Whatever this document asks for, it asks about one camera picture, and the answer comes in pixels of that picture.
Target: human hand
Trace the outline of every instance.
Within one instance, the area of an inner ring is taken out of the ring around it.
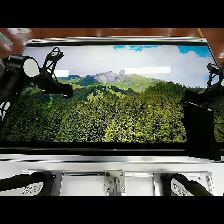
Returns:
[[[0,42],[0,59],[6,58],[11,54],[20,54],[23,51],[25,41],[21,35],[14,34],[8,28],[0,28],[0,32],[13,43]]]

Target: black border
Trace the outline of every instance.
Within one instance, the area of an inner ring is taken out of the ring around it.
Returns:
[[[38,42],[35,40],[26,47],[45,46],[83,46],[83,45],[185,45],[185,46],[208,46],[212,57],[215,57],[207,42],[191,41],[101,41],[79,40],[78,42],[55,41]],[[187,143],[106,143],[106,142],[0,142],[0,154],[24,153],[32,155],[119,155],[119,156],[187,156]],[[224,155],[224,142],[218,143],[221,154]]]

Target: white circular disc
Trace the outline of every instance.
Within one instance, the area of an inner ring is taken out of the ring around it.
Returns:
[[[38,65],[36,61],[29,58],[23,64],[23,70],[25,74],[29,77],[35,77],[40,74]]]

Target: flat screen display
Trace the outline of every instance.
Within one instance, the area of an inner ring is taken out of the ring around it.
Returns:
[[[42,67],[54,47],[26,47]],[[74,96],[44,94],[30,84],[4,120],[2,140],[37,142],[184,143],[180,100],[186,89],[206,87],[208,46],[59,46],[59,82]],[[224,142],[224,103],[215,137]]]

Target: metal bracket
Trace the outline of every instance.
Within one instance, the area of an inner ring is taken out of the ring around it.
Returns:
[[[105,171],[104,186],[107,196],[125,196],[126,188],[124,171]]]

